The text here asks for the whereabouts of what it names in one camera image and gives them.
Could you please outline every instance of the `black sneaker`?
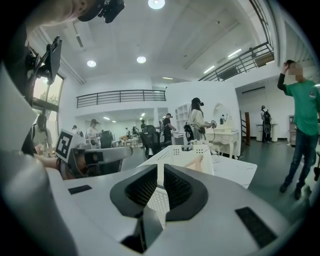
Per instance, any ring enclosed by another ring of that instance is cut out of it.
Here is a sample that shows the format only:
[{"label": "black sneaker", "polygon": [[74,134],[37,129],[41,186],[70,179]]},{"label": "black sneaker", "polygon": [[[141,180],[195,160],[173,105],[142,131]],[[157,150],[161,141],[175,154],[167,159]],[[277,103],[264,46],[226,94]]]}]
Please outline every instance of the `black sneaker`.
[{"label": "black sneaker", "polygon": [[301,197],[301,188],[296,188],[295,191],[294,191],[294,198],[296,200],[299,200]]},{"label": "black sneaker", "polygon": [[289,185],[288,185],[286,182],[283,183],[283,184],[281,185],[281,187],[280,187],[280,192],[281,192],[281,193],[286,192],[288,187],[289,187]]}]

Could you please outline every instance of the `woman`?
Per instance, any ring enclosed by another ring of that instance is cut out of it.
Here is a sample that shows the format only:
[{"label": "woman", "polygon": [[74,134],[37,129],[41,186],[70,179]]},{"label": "woman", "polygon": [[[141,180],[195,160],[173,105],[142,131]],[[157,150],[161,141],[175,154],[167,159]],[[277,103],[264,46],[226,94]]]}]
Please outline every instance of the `woman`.
[{"label": "woman", "polygon": [[86,138],[88,138],[90,141],[94,140],[95,145],[99,145],[98,143],[98,137],[100,136],[100,132],[96,129],[97,124],[99,122],[96,119],[92,119],[90,123],[90,128],[86,131]]},{"label": "woman", "polygon": [[203,105],[204,104],[200,101],[199,98],[194,98],[191,101],[191,111],[188,115],[188,121],[193,132],[194,140],[201,140],[202,133],[205,132],[205,128],[211,128],[213,126],[211,123],[205,124],[204,113],[202,112],[200,107]]}]

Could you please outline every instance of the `ceiling light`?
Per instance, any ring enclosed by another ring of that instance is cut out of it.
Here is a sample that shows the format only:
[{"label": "ceiling light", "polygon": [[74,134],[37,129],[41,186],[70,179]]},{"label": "ceiling light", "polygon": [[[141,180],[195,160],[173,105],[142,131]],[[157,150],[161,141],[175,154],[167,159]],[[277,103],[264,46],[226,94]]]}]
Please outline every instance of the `ceiling light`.
[{"label": "ceiling light", "polygon": [[236,50],[235,52],[231,53],[228,58],[232,57],[233,55],[237,54],[238,52],[241,52],[242,50],[239,49],[239,50]]},{"label": "ceiling light", "polygon": [[148,5],[155,10],[161,9],[165,6],[165,0],[149,0]]},{"label": "ceiling light", "polygon": [[209,67],[206,71],[204,71],[203,73],[206,74],[208,73],[210,70],[212,70],[215,66]]},{"label": "ceiling light", "polygon": [[97,63],[94,61],[94,60],[89,60],[87,63],[86,63],[90,68],[94,68]]},{"label": "ceiling light", "polygon": [[140,56],[140,57],[138,57],[138,58],[136,59],[136,61],[137,61],[138,63],[140,63],[140,64],[143,64],[143,63],[145,63],[145,62],[147,61],[147,59],[146,59],[146,57],[144,57],[144,56]]}]

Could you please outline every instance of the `ceiling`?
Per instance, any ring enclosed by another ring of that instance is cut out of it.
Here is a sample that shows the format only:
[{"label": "ceiling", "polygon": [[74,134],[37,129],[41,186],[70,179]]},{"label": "ceiling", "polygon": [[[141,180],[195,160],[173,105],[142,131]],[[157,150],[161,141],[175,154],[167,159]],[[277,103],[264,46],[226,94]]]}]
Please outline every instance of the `ceiling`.
[{"label": "ceiling", "polygon": [[[253,45],[246,17],[234,1],[167,0],[155,10],[148,0],[127,0],[111,24],[96,17],[45,31],[52,40],[61,36],[61,55],[84,80],[110,73],[143,73],[159,83],[162,77],[192,81],[212,65],[221,65],[223,61],[218,61],[235,50]],[[79,47],[73,27],[84,48]],[[145,56],[146,63],[138,64],[138,56]],[[89,60],[97,66],[89,68]]]},{"label": "ceiling", "polygon": [[[87,114],[81,116],[81,119],[85,121],[91,121],[92,119],[96,119],[99,123],[105,122],[124,122],[124,121],[139,121],[142,113],[145,113],[143,119],[145,120],[153,120],[154,119],[154,109],[153,108],[145,108],[145,109],[127,109],[127,110],[116,110],[109,112],[100,112],[94,114]],[[168,113],[167,108],[158,108],[159,118],[162,118]]]}]

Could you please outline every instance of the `black office chair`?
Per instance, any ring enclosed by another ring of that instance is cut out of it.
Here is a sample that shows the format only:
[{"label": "black office chair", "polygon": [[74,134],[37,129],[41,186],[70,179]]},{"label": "black office chair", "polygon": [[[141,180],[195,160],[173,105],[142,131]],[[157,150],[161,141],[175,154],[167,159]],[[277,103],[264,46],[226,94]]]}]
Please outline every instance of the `black office chair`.
[{"label": "black office chair", "polygon": [[[109,130],[106,130],[102,133],[101,138],[101,148],[102,149],[110,149],[113,141],[113,136],[110,134]],[[123,160],[117,160],[110,163],[105,163],[100,165],[100,171],[102,175],[114,174],[121,171]]]},{"label": "black office chair", "polygon": [[152,150],[153,155],[159,153],[162,148],[160,144],[160,134],[153,125],[146,125],[141,133],[142,143],[145,146],[145,157],[150,158],[149,152]]}]

